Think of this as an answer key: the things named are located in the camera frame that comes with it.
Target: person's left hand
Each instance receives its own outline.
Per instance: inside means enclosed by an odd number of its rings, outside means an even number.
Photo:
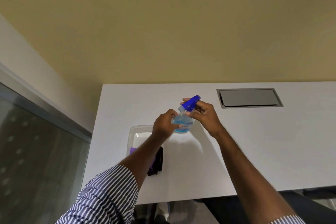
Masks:
[[[154,122],[153,135],[164,138],[170,137],[173,131],[179,127],[179,124],[172,124],[171,119],[177,116],[177,112],[169,109],[166,113],[161,114]]]

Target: metal frame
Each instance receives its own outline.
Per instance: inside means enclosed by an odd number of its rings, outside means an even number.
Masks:
[[[92,133],[28,90],[0,67],[0,95],[65,131],[91,142]]]
[[[221,90],[273,90],[275,97],[277,98],[279,105],[260,105],[260,106],[235,106],[235,107],[226,107],[221,98]],[[219,103],[222,107],[222,109],[227,109],[227,108],[259,108],[259,107],[283,107],[284,105],[282,104],[275,88],[248,88],[248,89],[216,89],[217,91],[217,96],[219,98]]]

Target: white table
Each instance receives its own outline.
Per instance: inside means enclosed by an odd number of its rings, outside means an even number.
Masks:
[[[216,89],[275,88],[284,107],[221,109]],[[336,185],[336,82],[104,85],[83,186],[126,156],[129,130],[152,125],[183,97],[212,103],[244,153],[277,190]],[[161,174],[137,204],[236,194],[216,141],[199,123],[164,145]]]

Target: purple cloth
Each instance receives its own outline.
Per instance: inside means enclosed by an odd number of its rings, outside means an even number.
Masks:
[[[133,147],[132,147],[132,148],[130,149],[130,151],[129,151],[129,154],[132,154],[133,152],[135,152],[136,149],[137,149],[137,148],[133,148]],[[150,168],[153,168],[153,164],[154,164],[155,159],[156,159],[156,157],[154,157],[153,162],[152,162],[152,164],[150,165]]]

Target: blue spray nozzle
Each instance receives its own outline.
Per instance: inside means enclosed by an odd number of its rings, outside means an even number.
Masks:
[[[185,102],[184,104],[182,104],[182,107],[187,111],[187,112],[192,112],[195,107],[196,107],[196,103],[201,99],[201,97],[199,95],[196,95],[194,97],[192,97],[191,99],[189,99],[187,102]]]

